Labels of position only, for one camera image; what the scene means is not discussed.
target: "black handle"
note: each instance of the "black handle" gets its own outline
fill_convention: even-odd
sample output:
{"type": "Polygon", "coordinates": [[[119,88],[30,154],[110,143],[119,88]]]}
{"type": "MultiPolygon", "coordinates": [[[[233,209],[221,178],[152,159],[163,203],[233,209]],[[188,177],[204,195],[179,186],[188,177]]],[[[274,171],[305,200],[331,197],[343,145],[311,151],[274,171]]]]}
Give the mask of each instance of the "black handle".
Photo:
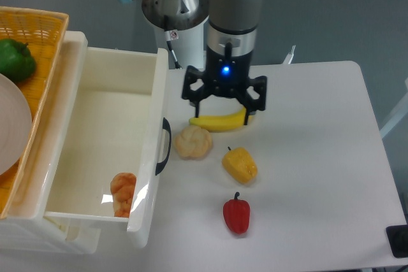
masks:
{"type": "Polygon", "coordinates": [[[167,121],[167,119],[163,118],[163,129],[166,130],[169,134],[169,140],[168,140],[168,149],[167,149],[167,155],[166,158],[163,160],[163,162],[158,162],[156,165],[156,175],[159,175],[164,167],[166,166],[168,162],[168,157],[170,156],[170,148],[171,148],[171,129],[170,129],[170,124],[167,121]]]}

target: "orange object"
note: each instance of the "orange object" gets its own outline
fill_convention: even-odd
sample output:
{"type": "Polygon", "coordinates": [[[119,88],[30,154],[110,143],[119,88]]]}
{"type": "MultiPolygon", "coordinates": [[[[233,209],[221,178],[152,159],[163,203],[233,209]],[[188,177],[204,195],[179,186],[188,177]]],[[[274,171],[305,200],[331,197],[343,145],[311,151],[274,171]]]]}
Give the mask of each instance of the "orange object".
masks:
{"type": "Polygon", "coordinates": [[[136,176],[132,173],[119,173],[110,182],[115,217],[129,218],[135,186],[136,176]]]}
{"type": "Polygon", "coordinates": [[[37,62],[35,74],[17,84],[28,101],[33,125],[20,160],[0,175],[0,219],[7,217],[8,208],[23,177],[68,20],[68,15],[63,13],[0,6],[0,39],[12,38],[28,43],[31,55],[37,62]]]}

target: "white plate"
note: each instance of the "white plate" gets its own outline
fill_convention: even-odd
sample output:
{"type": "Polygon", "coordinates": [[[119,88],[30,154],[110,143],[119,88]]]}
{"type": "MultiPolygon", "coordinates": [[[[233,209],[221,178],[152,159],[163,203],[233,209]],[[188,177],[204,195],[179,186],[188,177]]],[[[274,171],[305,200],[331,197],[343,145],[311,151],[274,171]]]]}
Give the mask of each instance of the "white plate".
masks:
{"type": "Polygon", "coordinates": [[[20,158],[31,124],[27,99],[12,81],[0,75],[0,175],[20,158]]]}

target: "gray wall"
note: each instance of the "gray wall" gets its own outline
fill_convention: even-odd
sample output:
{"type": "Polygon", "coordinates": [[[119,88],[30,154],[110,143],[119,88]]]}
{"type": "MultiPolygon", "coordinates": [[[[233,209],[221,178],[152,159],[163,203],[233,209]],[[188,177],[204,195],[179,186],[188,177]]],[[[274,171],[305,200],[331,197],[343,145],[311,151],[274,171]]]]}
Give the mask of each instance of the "gray wall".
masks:
{"type": "MultiPolygon", "coordinates": [[[[408,0],[264,0],[264,4],[253,64],[280,63],[294,44],[294,62],[355,61],[363,71],[378,123],[406,93],[408,0]]],[[[156,50],[140,1],[121,5],[117,0],[0,0],[0,5],[66,12],[69,30],[84,32],[90,46],[156,50]]],[[[401,173],[396,175],[398,188],[406,191],[407,124],[385,142],[393,170],[401,173]]]]}

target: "yellow banana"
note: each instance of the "yellow banana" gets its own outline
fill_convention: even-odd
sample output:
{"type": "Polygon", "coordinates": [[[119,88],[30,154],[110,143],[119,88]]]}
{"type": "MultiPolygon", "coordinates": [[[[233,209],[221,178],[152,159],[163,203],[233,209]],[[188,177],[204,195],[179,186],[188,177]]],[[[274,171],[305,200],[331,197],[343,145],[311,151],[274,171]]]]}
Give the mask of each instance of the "yellow banana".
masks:
{"type": "MultiPolygon", "coordinates": [[[[199,116],[198,118],[190,118],[191,125],[198,125],[210,132],[229,131],[237,129],[244,124],[246,109],[242,108],[236,113],[221,116],[199,116]]],[[[248,123],[251,122],[253,115],[248,117],[248,123]]]]}

